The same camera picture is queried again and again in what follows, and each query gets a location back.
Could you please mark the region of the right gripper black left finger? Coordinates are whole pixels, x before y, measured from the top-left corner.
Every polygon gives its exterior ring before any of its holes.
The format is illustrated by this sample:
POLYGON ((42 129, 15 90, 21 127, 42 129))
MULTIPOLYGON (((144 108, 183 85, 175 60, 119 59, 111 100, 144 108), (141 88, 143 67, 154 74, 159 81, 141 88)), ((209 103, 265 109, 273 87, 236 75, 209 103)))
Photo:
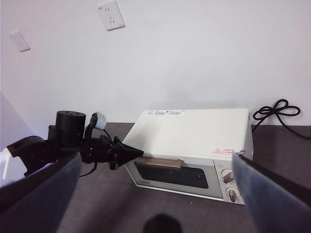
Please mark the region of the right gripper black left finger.
POLYGON ((0 189, 2 233, 55 233, 76 189, 78 153, 0 189))

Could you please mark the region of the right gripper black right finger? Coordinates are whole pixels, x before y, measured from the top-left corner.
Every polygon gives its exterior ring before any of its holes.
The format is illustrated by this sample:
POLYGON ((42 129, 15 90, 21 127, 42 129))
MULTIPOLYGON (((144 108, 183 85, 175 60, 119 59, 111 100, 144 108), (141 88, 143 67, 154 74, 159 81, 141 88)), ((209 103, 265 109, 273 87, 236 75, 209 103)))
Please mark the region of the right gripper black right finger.
POLYGON ((232 168, 240 194, 260 233, 309 233, 311 190, 286 179, 242 154, 232 168))

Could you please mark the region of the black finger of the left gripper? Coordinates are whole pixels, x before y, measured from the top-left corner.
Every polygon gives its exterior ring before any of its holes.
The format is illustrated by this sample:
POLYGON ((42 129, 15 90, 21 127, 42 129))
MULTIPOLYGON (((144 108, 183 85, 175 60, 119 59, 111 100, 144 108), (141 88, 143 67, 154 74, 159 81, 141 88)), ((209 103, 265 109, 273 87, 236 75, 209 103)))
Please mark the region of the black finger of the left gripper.
POLYGON ((142 150, 136 149, 134 147, 131 147, 127 144, 122 143, 121 140, 117 136, 115 136, 115 148, 118 151, 121 151, 123 153, 128 153, 128 154, 130 154, 130 153, 132 153, 132 154, 143 154, 144 153, 144 151, 142 151, 142 150))
POLYGON ((116 154, 116 167, 119 168, 124 164, 140 158, 143 156, 143 153, 119 153, 116 154))

